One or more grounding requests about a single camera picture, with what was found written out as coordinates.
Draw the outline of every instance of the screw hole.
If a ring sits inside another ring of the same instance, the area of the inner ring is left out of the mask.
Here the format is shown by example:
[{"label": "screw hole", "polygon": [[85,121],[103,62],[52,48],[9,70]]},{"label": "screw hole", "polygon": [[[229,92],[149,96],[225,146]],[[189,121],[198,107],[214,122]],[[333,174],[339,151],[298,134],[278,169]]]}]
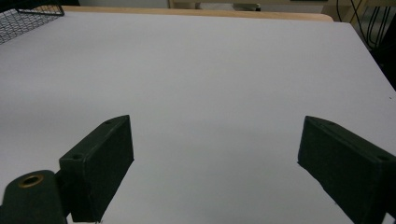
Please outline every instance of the screw hole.
[{"label": "screw hole", "polygon": [[39,184],[43,179],[43,175],[29,175],[20,182],[19,186],[20,188],[27,189]]}]

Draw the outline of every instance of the white tabletop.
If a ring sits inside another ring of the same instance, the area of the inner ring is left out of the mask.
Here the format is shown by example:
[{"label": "white tabletop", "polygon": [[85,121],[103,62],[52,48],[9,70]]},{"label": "white tabletop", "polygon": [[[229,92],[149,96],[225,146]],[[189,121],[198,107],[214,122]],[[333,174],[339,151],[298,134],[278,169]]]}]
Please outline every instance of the white tabletop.
[{"label": "white tabletop", "polygon": [[395,100],[346,23],[69,12],[0,46],[0,196],[129,114],[104,223],[351,223],[297,164],[304,116],[396,154]]}]

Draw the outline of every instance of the table edge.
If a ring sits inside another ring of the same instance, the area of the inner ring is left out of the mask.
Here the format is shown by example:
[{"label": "table edge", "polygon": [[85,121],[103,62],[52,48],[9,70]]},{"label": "table edge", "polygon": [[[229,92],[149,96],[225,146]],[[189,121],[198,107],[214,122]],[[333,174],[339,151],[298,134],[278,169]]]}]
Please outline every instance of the table edge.
[{"label": "table edge", "polygon": [[324,14],[318,14],[318,13],[255,12],[255,11],[225,11],[225,10],[136,8],[136,7],[63,6],[63,9],[66,12],[73,11],[73,12],[133,13],[133,14],[152,14],[152,15],[232,17],[232,18],[297,20],[297,21],[333,21],[333,19],[330,16]]}]

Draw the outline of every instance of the black cable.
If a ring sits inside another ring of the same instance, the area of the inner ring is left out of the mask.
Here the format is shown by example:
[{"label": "black cable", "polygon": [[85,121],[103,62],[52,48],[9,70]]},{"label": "black cable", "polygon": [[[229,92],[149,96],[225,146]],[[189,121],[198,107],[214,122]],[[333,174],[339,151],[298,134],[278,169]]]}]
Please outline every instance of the black cable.
[{"label": "black cable", "polygon": [[361,35],[363,36],[363,39],[366,40],[366,36],[364,35],[363,29],[361,28],[361,19],[358,16],[358,10],[355,7],[355,3],[353,2],[353,0],[350,0],[350,3],[352,4],[353,10],[354,10],[354,14],[356,16],[356,19],[358,20],[358,25],[359,25],[359,29],[361,30]]},{"label": "black cable", "polygon": [[372,39],[372,33],[373,33],[373,28],[374,28],[374,24],[375,24],[375,21],[376,21],[376,17],[378,16],[378,12],[379,12],[379,7],[375,7],[373,15],[372,15],[372,17],[371,17],[371,19],[369,21],[369,25],[367,27],[367,36],[366,36],[367,40],[366,40],[366,42],[369,43],[369,44],[370,43],[371,44],[375,44],[374,40]]},{"label": "black cable", "polygon": [[339,0],[337,0],[337,1],[335,2],[335,7],[337,8],[338,20],[340,20],[340,22],[342,22],[343,19],[341,19],[340,8],[339,8],[339,5],[338,5],[338,1],[339,1]]},{"label": "black cable", "polygon": [[379,39],[378,39],[377,46],[375,46],[375,47],[378,47],[381,44],[382,39],[384,38],[385,27],[386,27],[387,22],[388,22],[389,13],[390,13],[390,7],[386,7],[385,8],[385,14],[384,14],[384,17],[383,17],[383,20],[382,20],[382,23],[381,23],[382,31],[378,34],[379,35]]}]

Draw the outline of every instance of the black wire mesh basket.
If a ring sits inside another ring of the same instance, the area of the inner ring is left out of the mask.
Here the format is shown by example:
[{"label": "black wire mesh basket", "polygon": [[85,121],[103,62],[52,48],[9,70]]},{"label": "black wire mesh basket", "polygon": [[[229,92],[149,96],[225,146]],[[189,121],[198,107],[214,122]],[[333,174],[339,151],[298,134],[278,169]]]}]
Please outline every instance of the black wire mesh basket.
[{"label": "black wire mesh basket", "polygon": [[0,45],[63,15],[57,0],[0,0]]}]

